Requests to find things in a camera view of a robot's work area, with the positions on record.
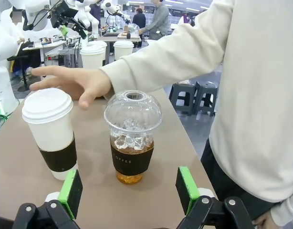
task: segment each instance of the black cup sleeve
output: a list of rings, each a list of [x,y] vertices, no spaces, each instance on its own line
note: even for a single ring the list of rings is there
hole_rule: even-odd
[[[115,169],[126,176],[135,176],[147,171],[154,148],[141,154],[125,154],[116,150],[112,144],[113,164]]]
[[[73,138],[70,145],[59,151],[43,151],[39,149],[43,159],[50,170],[54,172],[64,172],[74,167],[77,160],[75,149],[75,138]]]

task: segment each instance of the iced coffee cup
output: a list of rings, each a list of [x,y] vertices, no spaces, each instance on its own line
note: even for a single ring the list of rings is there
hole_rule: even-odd
[[[106,65],[106,47],[107,47],[107,43],[104,41],[92,41],[89,42],[88,45],[98,45],[101,46],[104,49],[104,53],[103,53],[103,62],[102,62],[102,66]]]
[[[39,151],[53,176],[65,180],[78,169],[70,120],[71,97],[57,88],[39,90],[24,102],[22,118],[30,127]]]
[[[131,41],[117,41],[114,43],[115,60],[133,53],[134,44]]]
[[[98,69],[103,65],[104,49],[100,45],[87,45],[80,51],[83,68]]]
[[[151,161],[153,131],[162,121],[160,105],[151,95],[126,91],[108,101],[104,117],[109,124],[116,176],[122,183],[135,184]]]

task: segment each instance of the cream sweatshirt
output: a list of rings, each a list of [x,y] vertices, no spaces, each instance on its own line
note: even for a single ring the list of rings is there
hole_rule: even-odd
[[[214,0],[195,27],[102,69],[115,92],[149,92],[222,61],[215,158],[243,189],[281,202],[271,214],[283,226],[293,219],[293,0]]]

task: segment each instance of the person in gray shirt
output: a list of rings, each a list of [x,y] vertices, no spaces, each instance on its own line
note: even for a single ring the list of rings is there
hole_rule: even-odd
[[[153,21],[150,25],[139,30],[139,34],[150,31],[151,40],[159,40],[167,35],[169,9],[162,3],[163,0],[151,0],[156,5]]]

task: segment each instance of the fluorescent light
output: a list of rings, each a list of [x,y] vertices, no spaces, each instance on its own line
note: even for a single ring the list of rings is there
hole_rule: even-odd
[[[173,0],[166,0],[167,2],[173,2],[173,3],[177,3],[177,4],[184,4],[183,2],[181,1],[173,1]]]
[[[193,8],[186,8],[187,10],[192,10],[192,11],[197,11],[199,12],[199,10],[193,9]]]
[[[128,1],[128,3],[138,3],[138,4],[144,4],[142,1]]]

